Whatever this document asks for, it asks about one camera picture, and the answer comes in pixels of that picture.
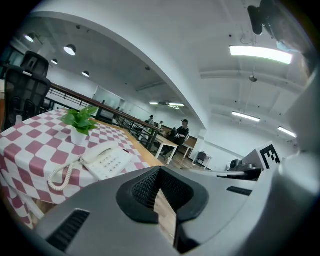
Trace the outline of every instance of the chair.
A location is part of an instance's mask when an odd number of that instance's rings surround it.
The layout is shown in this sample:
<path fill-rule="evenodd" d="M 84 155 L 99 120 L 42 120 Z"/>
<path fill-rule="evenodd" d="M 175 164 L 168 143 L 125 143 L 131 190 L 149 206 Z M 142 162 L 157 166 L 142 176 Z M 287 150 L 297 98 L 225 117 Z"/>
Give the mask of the chair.
<path fill-rule="evenodd" d="M 198 164 L 198 161 L 201 160 L 201 161 L 202 161 L 201 165 L 203 165 L 203 164 L 204 164 L 204 161 L 206 160 L 206 158 L 207 158 L 206 153 L 205 153 L 205 152 L 200 152 L 200 153 L 198 154 L 198 158 L 196 159 L 195 162 Z"/>
<path fill-rule="evenodd" d="M 25 72 L 21 67 L 11 66 L 7 70 L 4 84 L 4 129 L 16 124 L 17 115 L 24 119 L 38 115 L 50 86 L 51 82 L 45 77 Z"/>
<path fill-rule="evenodd" d="M 20 67 L 29 73 L 46 78 L 49 69 L 49 62 L 41 55 L 32 51 L 27 51 Z"/>

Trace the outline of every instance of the window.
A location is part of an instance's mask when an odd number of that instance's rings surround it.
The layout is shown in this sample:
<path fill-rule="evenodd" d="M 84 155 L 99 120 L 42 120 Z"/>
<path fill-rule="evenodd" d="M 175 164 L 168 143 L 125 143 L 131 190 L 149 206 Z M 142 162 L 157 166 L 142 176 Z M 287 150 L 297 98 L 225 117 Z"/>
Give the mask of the window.
<path fill-rule="evenodd" d="M 24 54 L 12 46 L 7 46 L 0 56 L 0 79 L 4 79 L 6 77 L 6 64 L 19 67 L 24 59 L 24 56 Z"/>

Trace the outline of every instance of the potted plant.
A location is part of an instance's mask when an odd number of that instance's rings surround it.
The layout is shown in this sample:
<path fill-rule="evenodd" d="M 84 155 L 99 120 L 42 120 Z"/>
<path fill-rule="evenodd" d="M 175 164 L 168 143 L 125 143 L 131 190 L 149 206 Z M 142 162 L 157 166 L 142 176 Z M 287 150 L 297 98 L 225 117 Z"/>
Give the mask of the potted plant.
<path fill-rule="evenodd" d="M 89 130 L 93 130 L 97 122 L 88 120 L 90 115 L 98 110 L 95 106 L 88 106 L 80 112 L 69 109 L 68 114 L 64 115 L 60 120 L 71 127 L 71 141 L 73 144 L 81 145 L 86 136 L 89 135 Z"/>

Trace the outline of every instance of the telephone handset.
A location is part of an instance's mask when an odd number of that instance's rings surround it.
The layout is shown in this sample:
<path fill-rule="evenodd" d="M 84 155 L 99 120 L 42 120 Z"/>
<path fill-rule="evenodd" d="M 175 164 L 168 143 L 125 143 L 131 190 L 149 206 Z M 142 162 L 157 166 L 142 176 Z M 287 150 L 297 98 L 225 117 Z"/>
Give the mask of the telephone handset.
<path fill-rule="evenodd" d="M 64 165 L 58 166 L 48 178 L 49 186 L 56 191 L 64 190 L 69 184 L 69 180 L 74 168 L 74 164 L 80 160 L 90 173 L 98 180 L 111 178 L 119 174 L 125 166 L 131 161 L 133 155 L 123 148 L 120 148 L 115 141 L 106 141 L 93 148 L 87 149 L 83 155 L 70 160 Z M 61 186 L 53 184 L 53 177 L 64 168 L 69 166 L 64 182 Z"/>

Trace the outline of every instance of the white wall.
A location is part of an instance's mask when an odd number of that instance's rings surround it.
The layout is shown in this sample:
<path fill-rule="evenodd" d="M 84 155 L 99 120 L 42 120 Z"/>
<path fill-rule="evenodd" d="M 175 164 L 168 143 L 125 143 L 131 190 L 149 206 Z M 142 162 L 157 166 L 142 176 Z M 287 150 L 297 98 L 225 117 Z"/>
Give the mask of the white wall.
<path fill-rule="evenodd" d="M 31 16 L 68 20 L 120 43 L 155 70 L 188 107 L 192 106 L 190 110 L 200 122 L 207 124 L 209 113 L 194 86 L 200 83 L 196 61 L 160 5 L 153 1 L 137 7 L 131 0 L 51 0 L 38 5 Z"/>
<path fill-rule="evenodd" d="M 234 159 L 242 159 L 255 148 L 272 141 L 280 160 L 296 153 L 296 149 L 282 138 L 273 136 L 245 124 L 228 120 L 214 119 L 210 122 L 204 141 L 199 141 L 191 158 L 198 151 L 204 151 L 213 159 L 208 168 L 213 171 L 226 171 L 227 165 Z"/>
<path fill-rule="evenodd" d="M 189 132 L 190 136 L 198 138 L 199 132 L 201 129 L 203 129 L 203 126 L 200 124 L 199 121 L 196 121 L 196 119 L 192 116 L 186 116 L 181 113 L 181 111 L 177 109 L 170 108 L 168 106 L 160 106 L 155 112 L 154 112 L 154 121 L 157 123 L 160 123 L 163 121 L 163 125 L 169 128 L 179 128 L 182 126 L 181 120 L 187 119 L 189 122 Z"/>
<path fill-rule="evenodd" d="M 54 84 L 66 87 L 89 98 L 94 97 L 97 87 L 100 86 L 111 93 L 107 93 L 105 90 L 100 89 L 100 92 L 106 92 L 103 94 L 105 95 L 105 98 L 103 95 L 97 95 L 97 98 L 95 97 L 97 101 L 102 102 L 105 100 L 106 105 L 116 109 L 120 104 L 121 98 L 123 98 L 127 102 L 126 106 L 129 107 L 129 111 L 126 113 L 143 121 L 149 119 L 149 116 L 154 112 L 155 108 L 144 102 L 134 88 L 131 85 L 125 85 L 119 77 L 116 77 L 106 71 L 97 72 L 97 74 L 94 74 L 93 72 L 91 74 L 90 72 L 90 75 L 96 76 L 99 80 L 99 84 L 91 81 L 83 75 L 77 75 L 56 66 L 49 67 L 47 78 Z M 69 100 L 64 100 L 56 95 L 48 94 L 47 97 L 72 108 L 79 109 L 79 106 L 75 103 L 72 103 Z"/>
<path fill-rule="evenodd" d="M 98 84 L 90 81 L 83 75 L 77 75 L 58 67 L 49 67 L 46 76 L 52 83 L 66 87 L 78 94 L 93 98 Z"/>

